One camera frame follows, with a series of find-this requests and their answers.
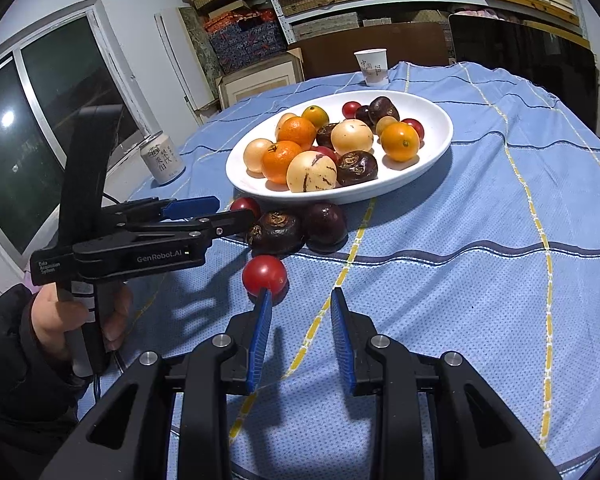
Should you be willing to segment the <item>person's left forearm sleeve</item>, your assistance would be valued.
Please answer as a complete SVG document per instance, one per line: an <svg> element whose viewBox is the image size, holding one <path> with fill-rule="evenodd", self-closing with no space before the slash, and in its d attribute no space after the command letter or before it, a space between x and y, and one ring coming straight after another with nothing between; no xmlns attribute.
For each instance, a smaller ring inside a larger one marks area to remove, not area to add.
<svg viewBox="0 0 600 480"><path fill-rule="evenodd" d="M34 300L21 284L0 297L0 479L42 474L76 428L76 407L88 387L36 338Z"/></svg>

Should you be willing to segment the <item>person's left hand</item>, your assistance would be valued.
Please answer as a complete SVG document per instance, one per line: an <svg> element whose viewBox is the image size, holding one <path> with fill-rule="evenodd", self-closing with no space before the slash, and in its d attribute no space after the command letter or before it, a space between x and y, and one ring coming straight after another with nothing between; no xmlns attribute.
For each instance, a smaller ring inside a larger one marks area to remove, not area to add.
<svg viewBox="0 0 600 480"><path fill-rule="evenodd" d="M123 344L132 300L127 284L122 285L114 296L114 312L102 329L109 351L118 350ZM44 285L33 300L31 324L35 336L45 352L59 361L70 359L65 333L78 330L86 321L87 308L77 301L60 300L55 284Z"/></svg>

